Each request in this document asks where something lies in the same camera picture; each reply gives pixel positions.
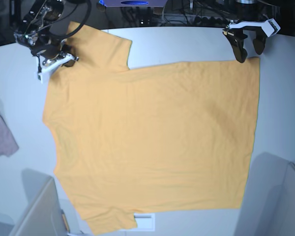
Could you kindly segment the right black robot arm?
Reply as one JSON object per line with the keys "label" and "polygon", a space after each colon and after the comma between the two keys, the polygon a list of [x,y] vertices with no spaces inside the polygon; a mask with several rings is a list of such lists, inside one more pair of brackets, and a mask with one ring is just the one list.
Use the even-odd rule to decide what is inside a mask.
{"label": "right black robot arm", "polygon": [[74,36],[88,20],[92,4],[89,0],[70,0],[75,5],[86,4],[87,10],[81,23],[70,33],[57,35],[51,27],[69,16],[63,17],[66,0],[36,0],[29,12],[21,18],[21,2],[10,1],[10,25],[15,41],[27,47],[36,58],[36,77],[41,82],[47,81],[59,67],[72,67],[79,60],[76,50],[67,44],[68,38]]}

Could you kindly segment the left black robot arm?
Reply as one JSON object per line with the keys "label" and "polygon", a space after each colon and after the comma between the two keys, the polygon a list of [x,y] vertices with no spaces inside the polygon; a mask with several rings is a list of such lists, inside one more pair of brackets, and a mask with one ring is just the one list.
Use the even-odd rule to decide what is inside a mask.
{"label": "left black robot arm", "polygon": [[257,55],[261,55],[265,49],[268,38],[275,36],[281,27],[274,18],[261,17],[262,11],[257,0],[236,0],[234,2],[237,19],[230,20],[223,29],[223,35],[231,45],[236,60],[244,63],[247,59],[247,51],[244,42],[248,38],[246,31],[253,32],[253,47]]}

